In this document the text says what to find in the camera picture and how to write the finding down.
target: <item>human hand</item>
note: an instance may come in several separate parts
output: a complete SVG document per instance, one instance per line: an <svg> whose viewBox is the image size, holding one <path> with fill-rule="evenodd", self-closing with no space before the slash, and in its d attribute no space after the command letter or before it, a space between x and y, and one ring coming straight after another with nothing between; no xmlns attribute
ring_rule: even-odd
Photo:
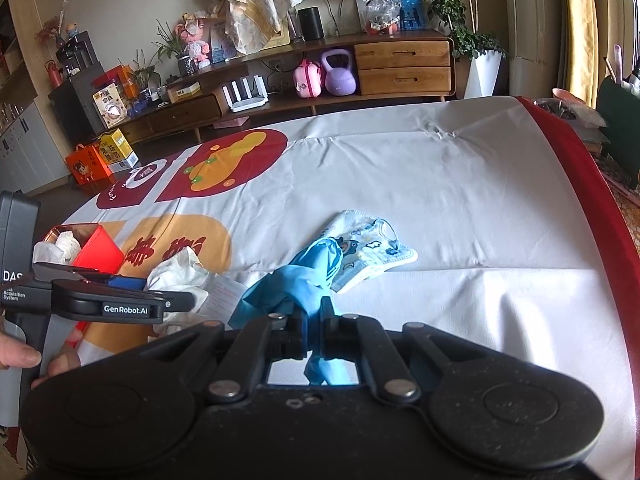
<svg viewBox="0 0 640 480"><path fill-rule="evenodd" d="M77 342L81 339L82 332L74 329L60 353L49 363L47 375L33 381L31 387L35 388L50 377L78 368L80 366L80 358L69 343ZM6 370L10 366L33 368L40 364L41 360L42 355L40 352L0 331L0 370Z"/></svg>

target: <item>potted plant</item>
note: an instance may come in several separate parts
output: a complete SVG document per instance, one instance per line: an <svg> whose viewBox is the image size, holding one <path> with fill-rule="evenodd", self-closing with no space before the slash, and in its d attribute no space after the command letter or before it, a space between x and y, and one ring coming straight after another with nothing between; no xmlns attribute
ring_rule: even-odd
<svg viewBox="0 0 640 480"><path fill-rule="evenodd" d="M466 26L466 5L462 0L425 0L431 4L428 16L439 20L438 28L454 43L453 57L470 60L465 98L489 96L494 93L500 61L506 52L493 34L477 31L478 18L472 9L472 28Z"/></svg>
<svg viewBox="0 0 640 480"><path fill-rule="evenodd" d="M160 20L156 20L156 22L158 22L158 37L160 41L152 41L151 43L158 47L158 51L156 52L158 60L161 60L162 56L167 56L171 59L172 54L176 59L184 56L182 42L175 31L171 30L168 23L166 24L166 28L164 28Z"/></svg>
<svg viewBox="0 0 640 480"><path fill-rule="evenodd" d="M151 56L149 62L146 62L145 53L141 49L140 51L136 49L136 59L133 60L133 63L136 65L136 69L133 71L133 74L136 78L136 83L138 83L138 88L140 88L140 97L141 99L149 101L151 99L152 90L149 88L150 80L153 76L157 75L157 78L154 78L156 81L156 88L158 87L160 76L156 73L156 66L153 64L153 60L156 57L156 54Z"/></svg>

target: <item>pink backpack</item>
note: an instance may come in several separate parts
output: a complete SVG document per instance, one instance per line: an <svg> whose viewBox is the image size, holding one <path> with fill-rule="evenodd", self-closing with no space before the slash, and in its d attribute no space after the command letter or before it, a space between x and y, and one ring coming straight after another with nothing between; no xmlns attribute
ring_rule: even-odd
<svg viewBox="0 0 640 480"><path fill-rule="evenodd" d="M320 66L306 57L293 71L293 83L300 97L309 99L318 97L322 91L322 73Z"/></svg>

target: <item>purple kettlebell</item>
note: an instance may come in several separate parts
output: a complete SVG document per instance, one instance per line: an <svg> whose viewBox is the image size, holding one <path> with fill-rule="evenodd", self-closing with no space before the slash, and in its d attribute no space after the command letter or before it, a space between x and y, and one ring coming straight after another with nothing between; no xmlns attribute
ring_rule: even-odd
<svg viewBox="0 0 640 480"><path fill-rule="evenodd" d="M327 62L329 56L336 56L337 54L344 54L349 63L347 68L333 67ZM333 95L349 95L356 91L356 78L354 78L351 72L351 65L353 63L353 57L351 52L344 48L334 48L327 50L320 56L320 62L326 70L326 78L324 80L324 87L330 94Z"/></svg>

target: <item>black smart speaker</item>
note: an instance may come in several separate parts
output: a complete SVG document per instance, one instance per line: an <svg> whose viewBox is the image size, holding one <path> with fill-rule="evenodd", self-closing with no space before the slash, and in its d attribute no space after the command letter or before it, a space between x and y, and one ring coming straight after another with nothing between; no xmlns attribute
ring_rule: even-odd
<svg viewBox="0 0 640 480"><path fill-rule="evenodd" d="M298 11L300 19L300 29L302 29L302 37L305 41L322 40L324 38L324 30L322 30L322 22L320 21L320 12L317 7L307 7Z"/></svg>

